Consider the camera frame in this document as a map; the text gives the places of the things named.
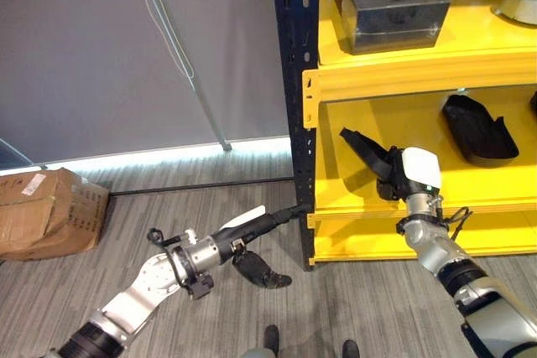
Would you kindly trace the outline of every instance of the gray wall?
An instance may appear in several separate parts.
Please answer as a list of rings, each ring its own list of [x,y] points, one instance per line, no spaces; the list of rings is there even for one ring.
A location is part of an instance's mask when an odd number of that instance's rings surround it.
[[[287,133],[274,0],[165,0],[230,139]],[[143,0],[0,0],[0,138],[36,162],[216,141]]]

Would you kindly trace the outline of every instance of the white led light strip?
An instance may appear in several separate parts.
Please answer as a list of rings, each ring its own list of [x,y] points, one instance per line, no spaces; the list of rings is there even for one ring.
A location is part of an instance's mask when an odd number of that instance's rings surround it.
[[[155,165],[163,162],[174,162],[193,158],[224,156],[226,153],[289,153],[291,144],[289,137],[268,137],[254,140],[232,142],[233,150],[225,152],[218,143],[200,146],[162,148],[140,151],[136,153],[120,153],[94,158],[79,158],[67,161],[43,163],[48,169],[66,168],[70,170],[113,169],[133,165]],[[20,169],[0,170],[0,176],[19,174],[40,170],[40,166]]]

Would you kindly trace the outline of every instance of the black cable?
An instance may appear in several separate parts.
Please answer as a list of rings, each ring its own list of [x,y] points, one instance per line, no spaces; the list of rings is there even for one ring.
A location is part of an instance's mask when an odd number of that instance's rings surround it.
[[[156,228],[151,228],[148,232],[148,239],[151,243],[153,243],[156,247],[158,247],[162,252],[166,254],[169,264],[171,265],[171,268],[174,271],[175,281],[177,281],[177,283],[179,284],[181,288],[185,288],[185,286],[181,282],[179,273],[177,272],[177,267],[175,266],[174,258],[171,256],[171,253],[169,253],[168,249],[166,249],[166,246],[164,246],[164,244],[169,245],[169,243],[164,240],[162,231]]]
[[[454,222],[460,221],[459,225],[456,226],[455,231],[453,232],[453,235],[451,236],[451,240],[454,241],[458,235],[459,232],[462,230],[462,226],[464,226],[465,221],[470,217],[470,215],[473,214],[473,211],[470,211],[468,207],[461,207],[459,210],[456,211],[454,215],[452,215],[450,218],[447,218],[444,220],[446,225],[449,227],[450,224],[453,224]]]
[[[227,186],[240,186],[244,184],[266,184],[268,182],[286,182],[290,180],[295,180],[295,178],[293,176],[282,176],[279,178],[245,179],[245,180],[233,180],[233,181],[228,181],[228,182],[211,182],[209,184],[185,184],[181,186],[169,186],[165,188],[150,188],[150,189],[124,190],[124,191],[118,191],[118,192],[111,192],[110,197],[176,192],[178,190],[221,188],[221,187],[227,187]]]

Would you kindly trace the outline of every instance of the metal pole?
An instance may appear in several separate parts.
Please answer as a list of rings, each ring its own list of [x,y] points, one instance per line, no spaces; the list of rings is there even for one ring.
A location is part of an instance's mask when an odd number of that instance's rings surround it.
[[[222,130],[216,124],[216,120],[212,114],[211,107],[209,106],[205,93],[200,88],[198,80],[196,78],[196,72],[194,67],[190,63],[186,52],[181,45],[180,38],[175,31],[172,23],[169,20],[168,12],[164,5],[163,0],[145,0],[146,5],[149,10],[151,18],[157,25],[160,33],[162,34],[166,46],[168,47],[169,53],[174,60],[177,69],[181,72],[182,75],[188,80],[189,86],[192,89],[192,92],[198,97],[198,101],[201,104],[201,108],[206,115],[211,129],[214,132],[218,142],[221,144],[224,151],[229,151],[232,149],[230,143],[227,142]]]

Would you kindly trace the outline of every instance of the black robotic finger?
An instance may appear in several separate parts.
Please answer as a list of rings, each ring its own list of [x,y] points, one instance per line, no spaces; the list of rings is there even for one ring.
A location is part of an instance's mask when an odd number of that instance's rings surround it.
[[[254,252],[235,255],[232,264],[250,283],[261,288],[282,288],[292,283],[291,277],[276,273]]]

